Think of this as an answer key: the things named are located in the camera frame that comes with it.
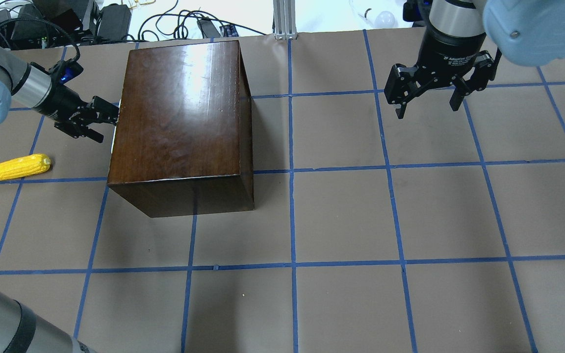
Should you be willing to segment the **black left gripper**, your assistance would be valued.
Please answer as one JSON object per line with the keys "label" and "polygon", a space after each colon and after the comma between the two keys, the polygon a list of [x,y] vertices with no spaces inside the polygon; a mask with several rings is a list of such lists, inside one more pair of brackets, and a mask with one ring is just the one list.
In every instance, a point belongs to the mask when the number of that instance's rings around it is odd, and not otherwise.
{"label": "black left gripper", "polygon": [[90,129],[92,124],[117,124],[118,107],[93,96],[83,101],[79,94],[65,85],[51,88],[42,102],[42,115],[54,121],[54,127],[72,138],[89,138],[103,143],[104,136]]}

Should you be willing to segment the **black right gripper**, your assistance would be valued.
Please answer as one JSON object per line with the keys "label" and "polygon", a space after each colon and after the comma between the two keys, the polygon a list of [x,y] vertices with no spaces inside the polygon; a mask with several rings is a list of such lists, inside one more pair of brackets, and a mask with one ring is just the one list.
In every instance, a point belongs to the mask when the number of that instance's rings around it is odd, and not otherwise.
{"label": "black right gripper", "polygon": [[427,27],[417,61],[407,67],[395,63],[384,88],[386,101],[397,104],[398,119],[405,116],[408,104],[428,90],[453,87],[449,106],[455,112],[473,92],[485,90],[494,81],[502,52],[491,55],[482,49],[486,35],[453,37]]}

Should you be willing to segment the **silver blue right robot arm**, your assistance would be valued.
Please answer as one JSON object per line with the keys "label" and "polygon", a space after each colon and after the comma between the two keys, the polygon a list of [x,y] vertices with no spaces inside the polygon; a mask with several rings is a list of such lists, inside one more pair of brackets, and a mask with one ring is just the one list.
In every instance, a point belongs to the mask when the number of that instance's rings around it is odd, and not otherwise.
{"label": "silver blue right robot arm", "polygon": [[453,87],[458,110],[496,79],[502,58],[523,67],[565,58],[565,0],[407,0],[402,17],[425,32],[415,64],[393,65],[384,87],[399,119],[435,89]]}

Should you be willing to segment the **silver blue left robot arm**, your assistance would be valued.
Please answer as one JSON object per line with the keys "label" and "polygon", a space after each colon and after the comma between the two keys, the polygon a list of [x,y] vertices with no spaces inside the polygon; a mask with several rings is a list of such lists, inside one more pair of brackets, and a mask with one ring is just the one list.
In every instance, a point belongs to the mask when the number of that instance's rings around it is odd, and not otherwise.
{"label": "silver blue left robot arm", "polygon": [[[66,86],[82,68],[78,56],[46,70],[0,47],[0,123],[16,101],[54,121],[72,138],[103,142],[91,124],[118,121],[119,109],[97,96],[90,102]],[[0,353],[91,353],[93,349],[49,323],[31,308],[0,292]]]}

